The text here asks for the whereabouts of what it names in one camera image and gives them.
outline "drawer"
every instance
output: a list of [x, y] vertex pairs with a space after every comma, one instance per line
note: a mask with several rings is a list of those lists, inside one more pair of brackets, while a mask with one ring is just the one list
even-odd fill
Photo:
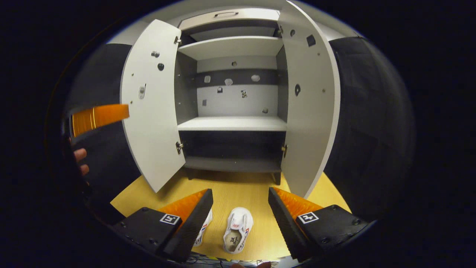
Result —
[[183, 20], [178, 28], [182, 31], [203, 26], [206, 24], [236, 20], [263, 20], [263, 21], [277, 21], [279, 12], [277, 10], [262, 9], [262, 8], [245, 8], [235, 10], [221, 10], [198, 15], [186, 20]]

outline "white shelf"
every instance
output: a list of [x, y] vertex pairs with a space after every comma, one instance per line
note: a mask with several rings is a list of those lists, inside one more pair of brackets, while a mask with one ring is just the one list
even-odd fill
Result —
[[282, 47], [283, 41], [278, 37], [233, 36], [192, 43], [179, 47], [178, 51], [201, 61], [232, 56], [275, 57]]
[[195, 117], [178, 125], [179, 131], [286, 131], [277, 116]]

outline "orange object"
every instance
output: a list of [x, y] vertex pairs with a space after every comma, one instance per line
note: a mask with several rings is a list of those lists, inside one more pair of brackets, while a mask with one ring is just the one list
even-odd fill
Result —
[[182, 225], [186, 222], [187, 218], [190, 216], [193, 209], [198, 204], [198, 202], [203, 197], [206, 191], [207, 189], [201, 190], [200, 192], [184, 197], [180, 200], [166, 205], [165, 207], [159, 209], [159, 211], [167, 214], [177, 215], [182, 218], [182, 224], [180, 224], [180, 226], [178, 227], [178, 231], [180, 227], [182, 227]]
[[296, 218], [299, 215], [323, 208], [295, 194], [283, 191], [276, 187], [273, 187], [273, 189], [276, 191], [281, 201], [283, 201], [294, 221], [296, 221]]
[[91, 131], [129, 117], [127, 104], [110, 104], [93, 107], [75, 113], [72, 116], [73, 136], [77, 137]]

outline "cabinet leg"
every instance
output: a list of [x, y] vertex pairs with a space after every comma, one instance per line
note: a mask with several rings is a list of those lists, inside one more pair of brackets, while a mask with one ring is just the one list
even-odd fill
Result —
[[281, 172], [274, 172], [273, 177], [274, 177], [275, 184], [281, 185]]
[[187, 174], [188, 180], [195, 178], [197, 171], [192, 168], [185, 168], [185, 173]]

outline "sneaker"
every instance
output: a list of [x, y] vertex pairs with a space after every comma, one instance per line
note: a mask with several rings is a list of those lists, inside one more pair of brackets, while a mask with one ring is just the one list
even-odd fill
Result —
[[195, 240], [195, 243], [193, 243], [194, 247], [198, 247], [202, 244], [202, 242], [203, 242], [203, 239], [202, 239], [203, 238], [203, 233], [205, 232], [205, 229], [207, 229], [207, 226], [210, 224], [212, 219], [213, 219], [213, 215], [212, 215], [211, 209], [210, 209], [210, 212], [208, 213], [208, 216], [207, 216], [207, 218], [205, 219], [205, 222], [202, 225], [202, 229], [200, 229], [200, 232], [198, 233], [197, 239]]
[[245, 246], [248, 233], [253, 226], [253, 217], [244, 207], [236, 207], [228, 216], [228, 225], [223, 240], [223, 248], [231, 254], [240, 253]]

